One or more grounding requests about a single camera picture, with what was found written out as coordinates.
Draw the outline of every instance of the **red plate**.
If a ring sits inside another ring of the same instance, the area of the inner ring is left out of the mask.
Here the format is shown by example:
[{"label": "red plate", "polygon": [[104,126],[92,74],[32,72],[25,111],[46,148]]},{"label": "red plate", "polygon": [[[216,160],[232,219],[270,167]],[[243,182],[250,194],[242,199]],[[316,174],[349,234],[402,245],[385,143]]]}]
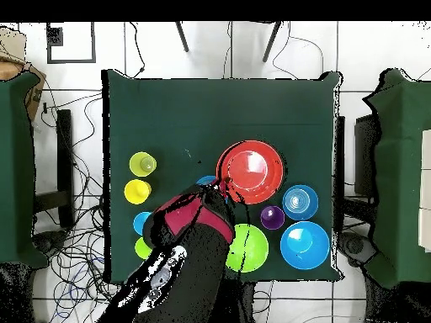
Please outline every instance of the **red plate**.
[{"label": "red plate", "polygon": [[229,147],[217,163],[216,175],[226,180],[234,201],[241,194],[246,204],[261,203],[281,184],[283,163],[277,151],[262,141],[246,140]]}]

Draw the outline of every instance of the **green table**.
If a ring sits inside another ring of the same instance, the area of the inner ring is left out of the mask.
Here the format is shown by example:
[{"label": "green table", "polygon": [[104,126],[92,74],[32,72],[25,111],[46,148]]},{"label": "green table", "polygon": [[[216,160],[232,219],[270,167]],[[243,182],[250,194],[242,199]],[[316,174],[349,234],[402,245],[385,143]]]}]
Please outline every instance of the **green table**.
[{"label": "green table", "polygon": [[397,69],[380,76],[365,99],[379,117],[375,147],[379,205],[373,242],[379,253],[364,267],[382,287],[431,283],[431,254],[418,244],[422,133],[431,129],[431,83],[407,80]]},{"label": "green table", "polygon": [[33,245],[35,202],[35,150],[25,107],[27,92],[39,78],[25,71],[0,80],[0,263],[21,262],[32,268],[48,260]]},{"label": "green table", "polygon": [[[279,250],[284,230],[294,223],[286,216],[279,230],[265,230],[260,211],[281,206],[287,188],[304,183],[319,196],[319,210],[311,221],[331,237],[333,91],[339,75],[321,81],[291,80],[131,80],[103,71],[104,175],[110,200],[105,233],[110,237],[105,256],[111,281],[121,282],[141,264],[134,245],[139,236],[132,222],[142,211],[153,211],[200,177],[216,174],[223,151],[240,140],[262,140],[285,159],[285,180],[271,199],[249,206],[251,222],[269,241],[265,264],[242,275],[244,281],[338,280],[330,256],[318,268],[300,271],[288,265]],[[152,186],[140,205],[125,200],[124,187],[136,178],[130,157],[146,151],[157,159],[157,170],[144,180]],[[244,207],[235,211],[237,223],[246,222]]]}]

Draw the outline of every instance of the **blue plate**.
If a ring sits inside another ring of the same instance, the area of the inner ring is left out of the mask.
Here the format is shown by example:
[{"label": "blue plate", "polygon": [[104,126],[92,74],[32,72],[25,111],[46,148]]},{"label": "blue plate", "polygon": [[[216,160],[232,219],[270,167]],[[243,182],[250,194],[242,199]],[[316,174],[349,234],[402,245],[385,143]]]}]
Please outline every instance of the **blue plate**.
[{"label": "blue plate", "polygon": [[213,182],[215,179],[217,179],[216,176],[203,176],[198,180],[197,184],[206,186],[207,184],[210,184],[211,182]]}]

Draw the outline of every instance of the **yellow cup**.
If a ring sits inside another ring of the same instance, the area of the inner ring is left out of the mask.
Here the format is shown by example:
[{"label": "yellow cup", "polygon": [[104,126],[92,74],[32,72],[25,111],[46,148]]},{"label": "yellow cup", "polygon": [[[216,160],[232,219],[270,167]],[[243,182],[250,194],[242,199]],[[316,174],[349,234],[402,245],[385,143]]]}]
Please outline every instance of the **yellow cup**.
[{"label": "yellow cup", "polygon": [[125,185],[125,199],[132,204],[145,202],[151,192],[152,187],[150,183],[141,181],[140,179],[132,179]]},{"label": "yellow cup", "polygon": [[146,152],[137,152],[129,161],[129,168],[137,177],[148,176],[156,167],[156,159]]}]

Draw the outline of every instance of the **blue cup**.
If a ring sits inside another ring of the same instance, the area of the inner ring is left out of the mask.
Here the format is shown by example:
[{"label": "blue cup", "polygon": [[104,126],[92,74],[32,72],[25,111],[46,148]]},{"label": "blue cup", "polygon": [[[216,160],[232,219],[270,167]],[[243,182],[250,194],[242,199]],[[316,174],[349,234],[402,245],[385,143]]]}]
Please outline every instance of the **blue cup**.
[{"label": "blue cup", "polygon": [[292,220],[309,220],[317,212],[319,200],[314,189],[298,184],[286,191],[282,205]]},{"label": "blue cup", "polygon": [[150,216],[152,212],[142,212],[139,213],[134,219],[133,219],[133,229],[136,233],[138,233],[140,236],[142,236],[142,229],[144,228],[144,224],[148,217]]},{"label": "blue cup", "polygon": [[210,184],[211,182],[213,182],[215,179],[217,179],[216,176],[203,176],[196,183],[200,184],[202,186],[206,186],[206,185]]}]

